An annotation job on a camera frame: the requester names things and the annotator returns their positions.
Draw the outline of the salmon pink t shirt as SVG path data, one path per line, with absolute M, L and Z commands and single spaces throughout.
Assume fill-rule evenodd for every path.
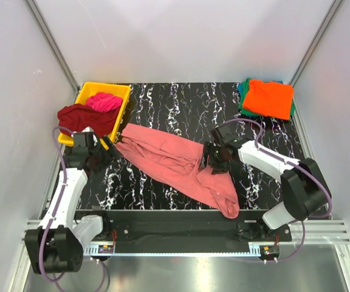
M 199 170 L 202 144 L 129 123 L 115 147 L 152 179 L 219 210 L 226 218 L 238 216 L 238 195 L 230 174 L 213 174 L 210 166 Z

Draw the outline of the yellow plastic bin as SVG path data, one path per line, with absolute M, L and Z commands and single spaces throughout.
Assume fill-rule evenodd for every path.
M 74 144 L 71 132 L 86 128 L 93 130 L 98 137 L 107 136 L 115 142 L 130 93 L 128 85 L 86 82 L 75 103 L 57 114 L 59 126 L 64 127 L 58 142 L 71 147 Z

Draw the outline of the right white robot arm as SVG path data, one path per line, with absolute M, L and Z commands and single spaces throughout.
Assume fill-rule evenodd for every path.
M 206 142 L 199 169 L 211 167 L 212 174 L 222 174 L 228 172 L 231 161 L 255 167 L 280 183 L 283 201 L 265 212 L 256 226 L 261 240 L 272 240 L 285 224 L 315 218 L 314 213 L 324 206 L 328 207 L 325 216 L 331 213 L 331 194 L 313 159 L 289 158 L 257 141 L 237 138 L 226 144 Z

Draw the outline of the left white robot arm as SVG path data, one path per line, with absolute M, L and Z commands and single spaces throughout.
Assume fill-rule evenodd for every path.
M 92 211 L 79 223 L 75 222 L 75 212 L 89 176 L 122 155 L 107 136 L 79 132 L 73 140 L 70 152 L 60 156 L 59 182 L 47 213 L 38 227 L 24 236 L 33 272 L 47 279 L 51 274 L 79 271 L 91 241 L 107 240 L 114 233 L 103 211 Z

